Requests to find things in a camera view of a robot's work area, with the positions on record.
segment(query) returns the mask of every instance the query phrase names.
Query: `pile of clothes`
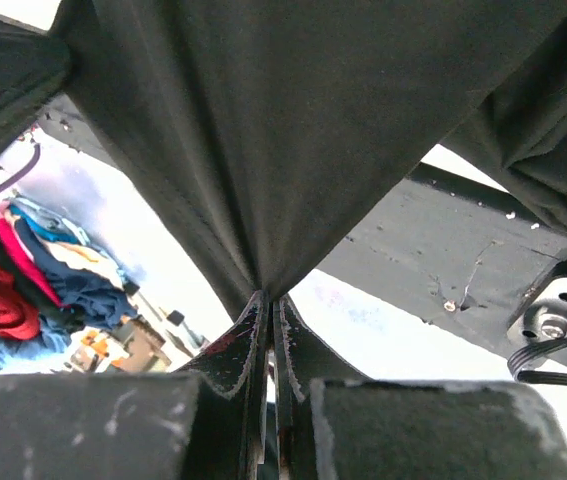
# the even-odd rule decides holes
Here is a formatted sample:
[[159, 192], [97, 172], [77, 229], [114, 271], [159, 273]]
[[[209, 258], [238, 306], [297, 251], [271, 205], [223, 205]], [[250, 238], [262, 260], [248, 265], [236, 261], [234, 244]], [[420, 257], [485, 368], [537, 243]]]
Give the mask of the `pile of clothes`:
[[23, 197], [0, 204], [0, 370], [63, 353], [86, 326], [136, 316], [116, 262], [68, 219]]

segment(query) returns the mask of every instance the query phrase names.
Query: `beige cloth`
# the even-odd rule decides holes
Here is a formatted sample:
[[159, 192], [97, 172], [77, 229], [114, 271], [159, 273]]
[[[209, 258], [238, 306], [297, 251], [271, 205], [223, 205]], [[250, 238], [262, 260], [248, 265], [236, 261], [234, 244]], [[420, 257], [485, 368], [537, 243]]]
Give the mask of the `beige cloth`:
[[123, 282], [118, 274], [116, 262], [105, 258], [100, 253], [83, 245], [72, 245], [65, 242], [48, 242], [39, 237], [41, 244], [59, 262], [64, 262], [74, 270], [89, 270], [107, 278], [116, 288], [123, 289]]

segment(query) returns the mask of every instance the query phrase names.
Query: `pink cloth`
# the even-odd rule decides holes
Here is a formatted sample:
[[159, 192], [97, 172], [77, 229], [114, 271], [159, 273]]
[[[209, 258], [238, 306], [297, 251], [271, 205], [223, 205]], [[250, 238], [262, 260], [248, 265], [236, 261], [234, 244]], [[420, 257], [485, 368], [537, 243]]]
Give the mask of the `pink cloth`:
[[12, 226], [4, 218], [0, 218], [0, 240], [5, 247], [5, 251], [16, 266], [19, 267], [19, 270], [32, 280], [43, 293], [50, 297], [50, 300], [52, 300], [57, 307], [63, 306], [59, 296], [47, 281], [43, 272], [41, 272], [34, 262], [23, 252], [16, 233], [14, 233]]

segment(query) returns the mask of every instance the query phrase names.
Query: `black cable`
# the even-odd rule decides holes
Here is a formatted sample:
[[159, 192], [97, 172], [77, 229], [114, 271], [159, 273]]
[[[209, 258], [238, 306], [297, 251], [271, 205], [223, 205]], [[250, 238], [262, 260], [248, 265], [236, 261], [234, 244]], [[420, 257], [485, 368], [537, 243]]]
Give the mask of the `black cable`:
[[525, 369], [531, 362], [545, 358], [564, 348], [567, 348], [567, 338], [531, 343], [514, 352], [507, 361], [507, 367], [517, 382], [567, 387], [567, 373], [536, 372]]

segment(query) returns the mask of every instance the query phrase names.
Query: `screw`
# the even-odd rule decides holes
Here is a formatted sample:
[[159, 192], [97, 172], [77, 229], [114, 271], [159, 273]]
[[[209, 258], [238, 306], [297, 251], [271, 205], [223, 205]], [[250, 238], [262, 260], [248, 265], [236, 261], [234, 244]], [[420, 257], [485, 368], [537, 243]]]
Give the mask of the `screw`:
[[546, 337], [558, 339], [567, 335], [567, 320], [560, 315], [543, 313], [539, 316], [541, 333]]

